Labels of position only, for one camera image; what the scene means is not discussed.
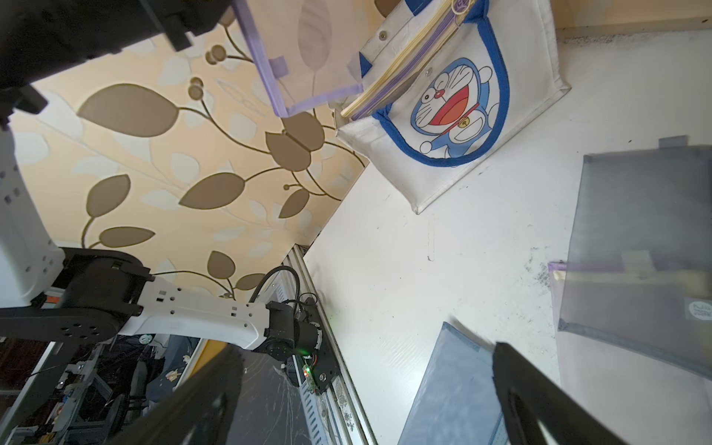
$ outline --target cartoon cat face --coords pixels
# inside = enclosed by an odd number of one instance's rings
[[[480,80],[475,65],[460,58],[435,77],[413,109],[411,124],[425,135],[440,135],[457,128],[462,131],[464,115],[478,102]]]

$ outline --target label sticker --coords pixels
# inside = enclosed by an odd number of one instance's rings
[[[698,320],[712,320],[712,304],[706,301],[693,301],[687,306],[690,314]]]

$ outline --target wallpaper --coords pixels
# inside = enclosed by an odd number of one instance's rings
[[[382,7],[355,2],[360,43]],[[16,157],[59,246],[115,248],[177,285],[247,300],[310,245],[367,164],[325,105],[270,106],[234,16],[175,53],[164,36],[34,84],[11,117]]]

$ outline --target tote bag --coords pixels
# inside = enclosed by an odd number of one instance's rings
[[[435,3],[403,1],[389,15],[362,49],[365,86],[419,32]],[[390,40],[383,29],[391,31]],[[546,0],[477,0],[413,77],[394,102],[371,116],[337,119],[337,136],[368,157],[416,213],[570,89],[559,76]]]

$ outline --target purple zipper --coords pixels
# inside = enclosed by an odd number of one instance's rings
[[[405,76],[410,72],[410,70],[412,70],[420,60],[422,60],[422,58],[425,56],[425,53],[427,53],[430,48],[432,48],[438,38],[440,38],[440,36],[445,32],[448,25],[454,20],[454,18],[455,14],[452,11],[448,12],[448,14],[445,16],[445,19],[440,22],[437,28],[435,28],[435,32],[430,35],[425,44],[418,50],[418,53],[415,55],[415,57],[413,57],[413,59],[408,62],[405,68],[403,68],[400,73],[398,73],[395,77],[393,77],[393,79],[388,82],[386,87],[381,89],[381,91],[376,94],[376,97],[371,99],[371,101],[369,101],[368,104],[364,106],[363,109],[361,109],[361,111],[355,112],[352,116],[352,119],[358,120],[361,117],[366,116],[366,114],[371,110],[371,108],[378,105],[378,103],[386,97],[386,94],[388,94],[389,91],[391,91],[398,83],[400,83],[400,81],[405,78]]]

